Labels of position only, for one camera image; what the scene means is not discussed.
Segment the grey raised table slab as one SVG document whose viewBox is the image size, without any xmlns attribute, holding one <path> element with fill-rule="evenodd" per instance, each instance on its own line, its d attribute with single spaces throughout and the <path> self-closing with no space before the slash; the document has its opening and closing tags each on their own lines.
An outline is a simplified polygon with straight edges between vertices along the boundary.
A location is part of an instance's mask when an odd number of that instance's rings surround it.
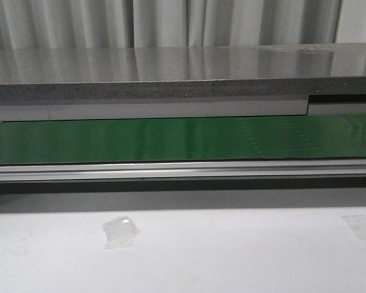
<svg viewBox="0 0 366 293">
<path fill-rule="evenodd" d="M 366 43 L 0 49 L 0 104 L 366 94 Z"/>
</svg>

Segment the white pleated curtain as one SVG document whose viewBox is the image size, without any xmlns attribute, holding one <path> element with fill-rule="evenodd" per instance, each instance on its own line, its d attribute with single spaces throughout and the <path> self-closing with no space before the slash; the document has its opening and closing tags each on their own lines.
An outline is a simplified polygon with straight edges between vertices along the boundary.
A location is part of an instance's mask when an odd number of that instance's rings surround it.
<svg viewBox="0 0 366 293">
<path fill-rule="evenodd" d="M 0 1 L 0 49 L 366 43 L 366 1 Z"/>
</svg>

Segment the grey conveyor rear rail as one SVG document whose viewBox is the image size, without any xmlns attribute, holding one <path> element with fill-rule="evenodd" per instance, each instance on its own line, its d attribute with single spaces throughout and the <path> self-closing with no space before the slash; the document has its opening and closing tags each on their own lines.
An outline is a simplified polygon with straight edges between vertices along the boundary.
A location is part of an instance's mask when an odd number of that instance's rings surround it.
<svg viewBox="0 0 366 293">
<path fill-rule="evenodd" d="M 0 102 L 0 122 L 330 114 L 366 114 L 366 94 Z"/>
</svg>

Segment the aluminium conveyor front rail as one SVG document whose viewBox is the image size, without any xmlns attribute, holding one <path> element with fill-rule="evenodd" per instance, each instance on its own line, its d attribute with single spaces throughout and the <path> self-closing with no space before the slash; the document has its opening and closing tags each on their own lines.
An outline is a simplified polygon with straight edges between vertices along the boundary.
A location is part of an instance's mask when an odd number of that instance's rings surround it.
<svg viewBox="0 0 366 293">
<path fill-rule="evenodd" d="M 0 182 L 366 175 L 366 159 L 0 166 Z"/>
</svg>

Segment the clear tape patch left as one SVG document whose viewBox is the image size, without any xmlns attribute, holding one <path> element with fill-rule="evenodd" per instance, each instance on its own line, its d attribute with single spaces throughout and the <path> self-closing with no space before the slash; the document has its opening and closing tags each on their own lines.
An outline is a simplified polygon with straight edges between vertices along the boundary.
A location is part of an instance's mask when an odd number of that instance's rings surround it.
<svg viewBox="0 0 366 293">
<path fill-rule="evenodd" d="M 106 250 L 131 248 L 135 237 L 140 234 L 140 230 L 128 216 L 117 217 L 103 223 L 102 230 L 106 235 Z"/>
</svg>

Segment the green conveyor belt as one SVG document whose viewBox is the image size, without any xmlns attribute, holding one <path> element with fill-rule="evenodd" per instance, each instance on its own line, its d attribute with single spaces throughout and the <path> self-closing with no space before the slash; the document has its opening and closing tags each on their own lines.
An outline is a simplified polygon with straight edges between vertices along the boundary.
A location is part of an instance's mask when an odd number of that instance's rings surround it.
<svg viewBox="0 0 366 293">
<path fill-rule="evenodd" d="M 0 122 L 0 165 L 366 157 L 366 114 Z"/>
</svg>

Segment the clear tape patch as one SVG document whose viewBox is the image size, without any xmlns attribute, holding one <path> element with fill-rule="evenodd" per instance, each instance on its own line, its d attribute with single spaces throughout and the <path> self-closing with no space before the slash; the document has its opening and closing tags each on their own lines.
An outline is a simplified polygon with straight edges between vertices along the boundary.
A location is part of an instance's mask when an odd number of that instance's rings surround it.
<svg viewBox="0 0 366 293">
<path fill-rule="evenodd" d="M 117 217 L 103 223 L 102 230 L 106 235 L 106 250 L 131 248 L 135 237 L 140 234 L 140 230 L 128 216 Z"/>
<path fill-rule="evenodd" d="M 357 239 L 366 241 L 366 217 L 364 215 L 342 215 L 341 218 Z"/>
</svg>

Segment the clear tape patch right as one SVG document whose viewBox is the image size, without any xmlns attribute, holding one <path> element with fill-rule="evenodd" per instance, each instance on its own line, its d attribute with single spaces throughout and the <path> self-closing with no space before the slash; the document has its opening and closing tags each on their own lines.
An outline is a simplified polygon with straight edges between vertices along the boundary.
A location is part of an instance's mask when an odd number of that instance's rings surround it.
<svg viewBox="0 0 366 293">
<path fill-rule="evenodd" d="M 366 241 L 366 217 L 364 215 L 342 215 L 341 218 L 357 239 Z"/>
</svg>

